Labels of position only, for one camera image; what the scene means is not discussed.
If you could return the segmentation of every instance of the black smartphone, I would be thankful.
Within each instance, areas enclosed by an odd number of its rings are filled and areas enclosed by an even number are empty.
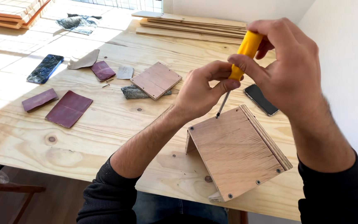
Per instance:
[[[44,84],[47,82],[52,73],[64,60],[63,56],[47,55],[42,62],[27,77],[27,81],[32,83]]]
[[[261,89],[259,89],[256,84],[252,84],[245,88],[244,93],[267,115],[273,116],[277,113],[278,109],[263,96]]]

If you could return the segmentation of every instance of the jeans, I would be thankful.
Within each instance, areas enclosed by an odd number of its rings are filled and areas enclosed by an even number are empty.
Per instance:
[[[227,224],[227,211],[224,207],[207,205],[193,201],[171,198],[138,191],[133,211],[137,224],[150,224],[175,213],[189,214]]]

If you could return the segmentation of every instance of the red sandpaper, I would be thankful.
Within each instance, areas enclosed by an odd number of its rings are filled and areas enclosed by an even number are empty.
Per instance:
[[[115,72],[108,66],[105,61],[99,61],[93,64],[91,69],[101,81],[106,80],[115,75]]]
[[[69,90],[52,108],[45,120],[70,128],[84,114],[92,101]]]
[[[42,106],[58,99],[59,97],[57,96],[56,92],[53,89],[48,89],[47,91],[22,101],[22,105],[24,111],[31,113],[37,109],[40,109]]]

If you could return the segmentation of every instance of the black sweater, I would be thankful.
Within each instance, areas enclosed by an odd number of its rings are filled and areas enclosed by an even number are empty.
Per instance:
[[[358,224],[358,156],[350,169],[340,173],[320,173],[301,161],[298,170],[304,181],[305,199],[298,202],[303,224]],[[136,223],[132,206],[136,201],[135,184],[139,178],[120,176],[108,160],[100,168],[96,179],[84,190],[85,203],[78,212],[77,222]],[[174,218],[176,221],[179,219],[183,223],[197,217],[181,215]]]

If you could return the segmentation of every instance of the person's right hand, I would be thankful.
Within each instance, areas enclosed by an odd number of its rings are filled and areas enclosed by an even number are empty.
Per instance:
[[[255,21],[248,30],[266,36],[256,58],[263,58],[275,48],[277,60],[266,68],[245,55],[231,55],[228,61],[250,76],[266,99],[291,122],[315,116],[319,110],[326,112],[316,43],[287,18]]]

